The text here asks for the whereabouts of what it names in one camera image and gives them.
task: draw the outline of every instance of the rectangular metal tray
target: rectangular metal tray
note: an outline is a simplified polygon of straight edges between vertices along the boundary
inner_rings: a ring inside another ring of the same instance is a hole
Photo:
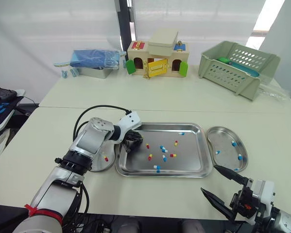
[[[200,126],[191,123],[142,123],[135,131],[142,135],[143,142],[129,154],[124,147],[119,148],[116,169],[121,175],[201,178],[211,172],[210,151]],[[163,153],[160,145],[168,153]],[[157,173],[154,165],[161,166],[160,173]]]

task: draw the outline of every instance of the kidney-shaped metal tray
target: kidney-shaped metal tray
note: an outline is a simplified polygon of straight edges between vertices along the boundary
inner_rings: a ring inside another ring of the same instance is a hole
[[[248,155],[241,139],[230,129],[216,126],[207,132],[213,162],[236,172],[244,170],[248,165]]]
[[[130,153],[118,151],[117,171],[124,176],[205,177],[212,170],[212,160],[203,129],[191,123],[142,123],[135,131],[142,144]],[[168,152],[162,152],[160,146]],[[158,173],[154,165],[160,166]]]

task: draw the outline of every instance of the wooden toy house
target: wooden toy house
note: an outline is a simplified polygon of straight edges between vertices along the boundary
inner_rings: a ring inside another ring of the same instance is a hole
[[[132,41],[126,68],[129,74],[185,77],[188,70],[188,44],[178,41],[175,29],[160,29],[149,41]]]

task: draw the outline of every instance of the green plastic basket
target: green plastic basket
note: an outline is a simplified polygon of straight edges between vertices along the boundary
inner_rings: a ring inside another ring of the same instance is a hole
[[[231,62],[255,70],[258,77],[217,61],[220,57],[226,57]],[[215,47],[202,53],[198,74],[200,78],[209,79],[221,86],[254,100],[260,83],[268,84],[278,67],[280,58],[274,54],[261,52],[240,45],[238,43],[223,41]]]

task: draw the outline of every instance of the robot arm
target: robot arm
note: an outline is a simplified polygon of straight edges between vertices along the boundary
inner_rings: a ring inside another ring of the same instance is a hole
[[[214,166],[218,172],[230,180],[243,185],[235,193],[230,203],[231,210],[214,194],[201,188],[211,205],[234,222],[239,213],[245,221],[254,225],[253,233],[291,233],[291,215],[274,207],[274,183],[258,180],[251,190],[253,180],[243,177],[223,166]]]
[[[141,125],[136,112],[120,119],[117,125],[100,118],[92,118],[76,137],[66,155],[56,158],[56,166],[42,184],[29,209],[29,217],[21,222],[15,233],[60,233],[63,219],[75,213],[81,195],[75,188],[82,187],[84,174],[91,169],[92,159],[103,144],[123,141],[126,133]]]

